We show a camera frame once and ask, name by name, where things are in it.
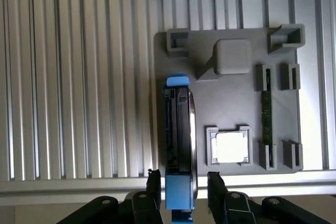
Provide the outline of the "black disk in blue caddy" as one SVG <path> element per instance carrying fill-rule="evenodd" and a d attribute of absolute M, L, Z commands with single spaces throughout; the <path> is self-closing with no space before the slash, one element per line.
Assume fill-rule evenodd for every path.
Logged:
<path fill-rule="evenodd" d="M 172 224 L 193 224 L 193 158 L 190 126 L 189 78 L 169 76 L 164 86 L 165 102 L 165 207 Z"/>

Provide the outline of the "silver CPU chip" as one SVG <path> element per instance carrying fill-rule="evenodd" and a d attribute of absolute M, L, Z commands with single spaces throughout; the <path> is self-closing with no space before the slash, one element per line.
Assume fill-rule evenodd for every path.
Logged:
<path fill-rule="evenodd" d="M 248 133 L 244 131 L 217 133 L 213 140 L 213 158 L 221 163 L 248 163 Z"/>

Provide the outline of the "green RAM stick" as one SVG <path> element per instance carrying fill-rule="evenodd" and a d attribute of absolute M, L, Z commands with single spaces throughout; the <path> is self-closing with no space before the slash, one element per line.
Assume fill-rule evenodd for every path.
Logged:
<path fill-rule="evenodd" d="M 269 147 L 268 165 L 274 167 L 272 147 L 272 101 L 271 101 L 271 69 L 266 68 L 266 89 L 261 92 L 261 116 L 263 143 Z"/>

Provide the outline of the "grey 3D-printed parts rack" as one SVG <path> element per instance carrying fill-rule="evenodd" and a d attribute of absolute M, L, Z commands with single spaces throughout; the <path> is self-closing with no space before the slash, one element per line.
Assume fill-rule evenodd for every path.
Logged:
<path fill-rule="evenodd" d="M 224 30 L 170 29 L 154 36 L 157 136 L 161 168 L 166 167 L 164 86 L 169 76 L 188 76 L 192 93 L 193 140 L 198 175 L 295 173 L 303 169 L 295 51 L 304 45 L 302 25 Z M 272 147 L 262 141 L 261 92 L 271 69 Z M 217 163 L 217 133 L 248 133 L 248 163 Z"/>

